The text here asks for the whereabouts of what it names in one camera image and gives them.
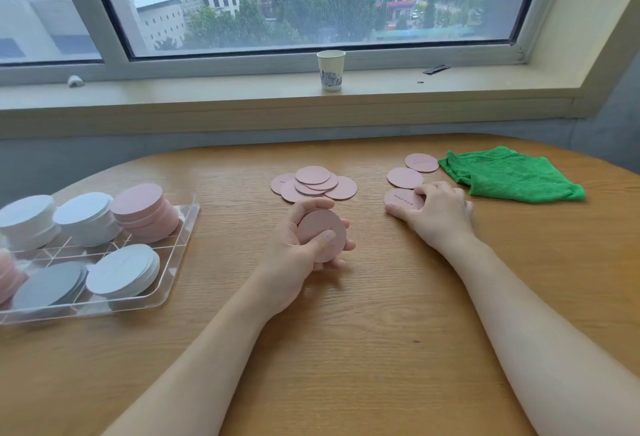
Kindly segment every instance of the green towel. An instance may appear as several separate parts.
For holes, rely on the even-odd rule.
[[[438,162],[456,183],[469,185],[471,195],[527,203],[586,197],[584,189],[564,178],[547,158],[526,156],[505,146],[463,154],[449,151]]]

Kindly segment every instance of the paper cup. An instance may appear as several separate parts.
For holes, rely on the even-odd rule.
[[[344,71],[344,56],[341,50],[320,51],[318,65],[320,66],[320,82],[324,90],[336,91],[342,89],[342,72]]]

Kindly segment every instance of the wall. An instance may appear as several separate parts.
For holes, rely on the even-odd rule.
[[[146,155],[194,146],[346,139],[448,132],[502,134],[538,140],[602,158],[640,173],[640,53],[593,119],[506,121],[203,132],[130,136],[0,140],[0,205],[30,194],[52,193],[85,176]]]

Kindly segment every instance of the window ledge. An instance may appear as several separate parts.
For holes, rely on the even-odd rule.
[[[95,82],[0,89],[0,137],[364,126],[576,117],[572,77],[531,65]]]

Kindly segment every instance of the clear acrylic tray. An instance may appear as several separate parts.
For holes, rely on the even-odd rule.
[[[94,295],[84,287],[72,303],[51,305],[37,309],[14,310],[11,306],[11,300],[8,300],[0,305],[0,325],[45,319],[104,315],[118,311],[154,308],[164,303],[173,287],[182,255],[187,247],[200,211],[195,195],[191,195],[191,203],[188,203],[188,205],[176,205],[178,201],[184,201],[184,197],[168,195],[167,199],[178,209],[180,223],[169,237],[149,244],[160,256],[160,271],[156,280],[148,289],[132,298],[107,300],[102,296]],[[60,262],[80,261],[86,265],[95,264],[105,255],[131,244],[136,244],[136,242],[126,232],[121,232],[110,243],[97,247],[74,245],[71,238],[60,234],[42,249],[13,252],[12,254],[17,259],[20,269],[28,276],[31,276],[38,270]]]

